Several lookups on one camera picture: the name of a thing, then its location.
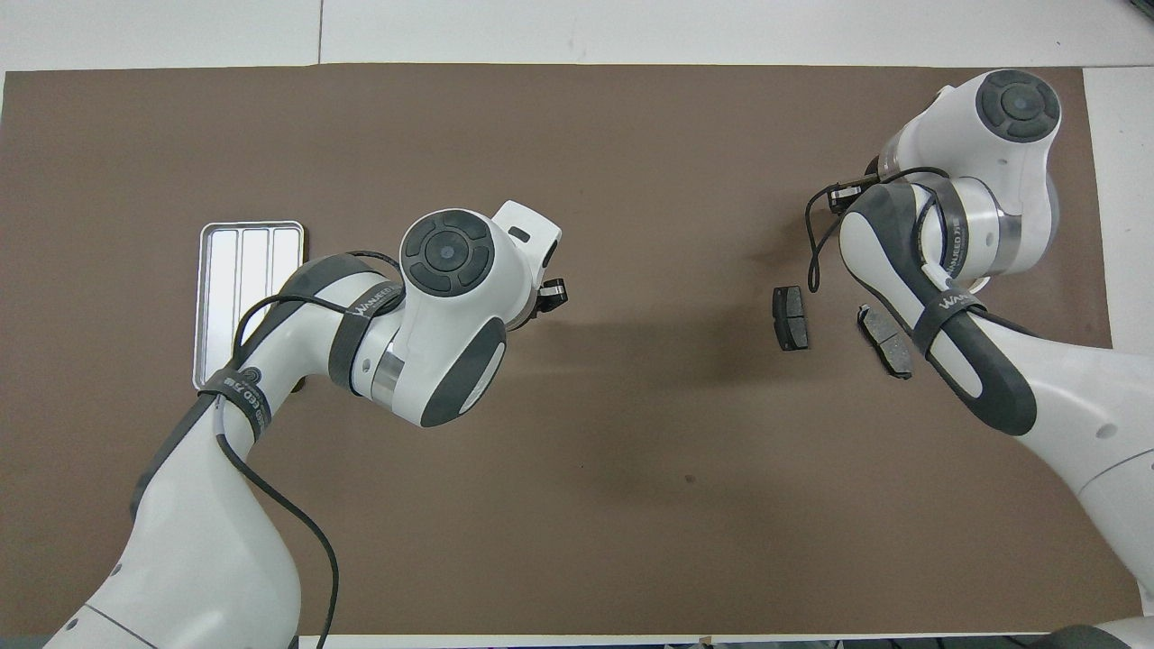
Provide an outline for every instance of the cable connector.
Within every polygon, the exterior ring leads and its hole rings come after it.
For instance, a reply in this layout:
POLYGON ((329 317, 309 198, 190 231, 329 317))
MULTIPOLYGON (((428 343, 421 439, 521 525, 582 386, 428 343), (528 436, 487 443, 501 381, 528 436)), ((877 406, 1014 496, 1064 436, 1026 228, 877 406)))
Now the cable connector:
POLYGON ((830 186, 829 200, 830 200, 830 211, 837 216, 846 214, 849 206, 854 204, 857 196, 861 196, 865 189, 877 185, 881 178, 876 173, 868 173, 861 178, 855 178, 853 180, 844 180, 841 182, 834 182, 830 186))
POLYGON ((565 291, 565 281, 561 277, 546 279, 541 284, 541 289, 537 291, 537 308, 533 314, 548 313, 567 301, 569 301, 569 292, 565 291))

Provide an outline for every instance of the silver tray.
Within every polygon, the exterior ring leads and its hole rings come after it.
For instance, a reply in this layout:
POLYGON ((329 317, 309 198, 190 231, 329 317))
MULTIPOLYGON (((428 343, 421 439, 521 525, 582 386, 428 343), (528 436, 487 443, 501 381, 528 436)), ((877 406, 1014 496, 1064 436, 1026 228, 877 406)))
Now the silver tray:
MULTIPOLYGON (((193 385, 197 389, 232 356, 240 316, 276 293, 305 260, 305 227, 295 221, 209 223, 201 230, 196 281, 193 385)), ((249 320, 247 336, 268 307, 249 320)))

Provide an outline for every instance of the black rubber cover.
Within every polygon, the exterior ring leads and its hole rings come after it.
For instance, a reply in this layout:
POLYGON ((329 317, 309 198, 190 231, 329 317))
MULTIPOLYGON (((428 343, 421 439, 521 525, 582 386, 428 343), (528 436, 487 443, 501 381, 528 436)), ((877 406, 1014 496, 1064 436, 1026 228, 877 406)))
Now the black rubber cover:
MULTIPOLYGON (((877 234, 890 264, 906 283, 922 305, 935 299, 939 291, 921 269, 916 256, 914 224, 917 217, 914 188, 905 182, 874 185, 853 206, 877 234)), ((862 284, 901 323, 906 334, 913 334, 912 326, 904 322, 885 296, 872 286, 862 284)), ((987 425, 1011 435, 1029 432, 1037 417, 1037 403, 1029 383, 1017 367, 1002 353, 969 318, 951 318, 942 326, 942 333, 950 337, 969 361, 982 383, 977 397, 969 396, 946 374, 931 356, 926 358, 938 371, 958 398, 987 425)))
POLYGON ((493 360, 493 352, 503 342, 505 342, 504 322, 500 318, 493 318, 477 331, 465 346, 465 351, 441 379, 441 383, 425 405, 425 412, 421 413, 421 426, 439 426, 463 415, 460 406, 465 404, 465 400, 477 387, 477 381, 493 360))
POLYGON ((990 73, 977 88, 977 117, 1010 142, 1036 142, 1058 126, 1062 105, 1041 79, 1017 69, 990 73))
POLYGON ((493 268, 489 226, 465 210, 447 209, 426 216, 409 230, 400 249, 405 277, 430 296, 467 293, 493 268))
POLYGON ((1031 649, 1131 649, 1130 644, 1093 626, 1059 628, 1029 646, 1031 649))

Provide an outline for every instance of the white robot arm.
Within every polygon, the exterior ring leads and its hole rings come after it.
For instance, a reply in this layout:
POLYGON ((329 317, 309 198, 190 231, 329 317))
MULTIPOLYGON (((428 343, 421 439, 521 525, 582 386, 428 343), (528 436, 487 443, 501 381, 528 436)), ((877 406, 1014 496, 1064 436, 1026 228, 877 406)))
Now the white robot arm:
MULTIPOLYGON (((964 288, 1026 270, 1049 246, 1057 201, 1046 162, 1059 121, 1052 89, 1024 72, 945 88, 879 156, 878 176, 905 177, 852 203, 841 256, 969 410, 1070 485, 1154 594, 1154 358, 1034 337, 964 288)), ((1111 625, 1039 647, 1154 647, 1154 618, 1111 625)))
POLYGON ((404 286, 357 253, 302 266, 280 293, 292 297, 277 300, 157 452, 120 560, 47 647, 290 647, 295 566, 222 445, 242 461, 309 374, 419 426, 463 415, 493 380, 505 331, 565 300, 563 283, 541 282, 560 239, 510 201, 492 221, 448 209, 414 223, 400 246, 404 286))

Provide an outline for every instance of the black strap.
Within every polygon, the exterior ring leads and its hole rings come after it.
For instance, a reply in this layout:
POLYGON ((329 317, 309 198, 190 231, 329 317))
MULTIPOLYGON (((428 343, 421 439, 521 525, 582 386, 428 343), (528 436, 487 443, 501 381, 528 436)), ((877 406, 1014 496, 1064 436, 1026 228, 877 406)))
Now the black strap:
POLYGON ((986 305, 969 291, 950 286, 926 304, 926 311, 922 311, 914 330, 909 334, 911 342, 922 356, 926 356, 946 321, 971 308, 986 311, 986 305))
POLYGON ((216 374, 212 374, 197 394, 220 395, 239 408, 253 427, 253 441, 256 441, 261 439, 264 430, 272 422, 269 400, 256 386, 260 380, 260 372, 253 367, 246 367, 240 372, 222 367, 216 371, 216 374))
POLYGON ((361 396, 352 385, 357 350, 360 349, 373 319, 396 308, 403 294, 400 284, 385 279, 365 291, 345 309, 340 324, 337 326, 337 333, 332 336, 332 346, 329 348, 329 378, 334 383, 361 396))
POLYGON ((951 277, 957 277, 966 266, 966 252, 969 249, 966 206, 953 182, 945 178, 927 178, 917 184, 934 192, 934 197, 937 199, 942 223, 942 259, 938 263, 951 277))

